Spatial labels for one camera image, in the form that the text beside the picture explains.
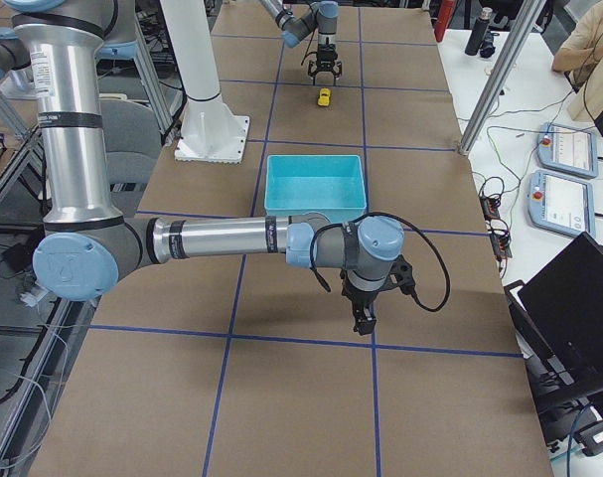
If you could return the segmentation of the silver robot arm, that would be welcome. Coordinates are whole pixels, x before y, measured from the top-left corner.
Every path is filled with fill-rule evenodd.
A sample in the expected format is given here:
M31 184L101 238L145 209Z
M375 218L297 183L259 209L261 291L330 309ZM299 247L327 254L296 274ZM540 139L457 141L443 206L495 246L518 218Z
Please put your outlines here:
M339 4L336 1L313 2L301 17L295 17L281 1L261 0L260 4L281 30L288 48L295 48L308 36L318 34L317 49L313 52L315 59L309 62L307 74L316 83L317 74L329 73L336 84L342 75L342 62L337 52Z
M33 256L39 282L58 296L85 301L133 271L171 259L282 253L289 264L336 268L351 301L355 330L375 327L377 296L411 294L397 218L368 214L330 224L318 214L165 222L128 220L113 205L107 178L96 57L108 41L127 39L129 1L15 1L13 28L33 70L52 207Z

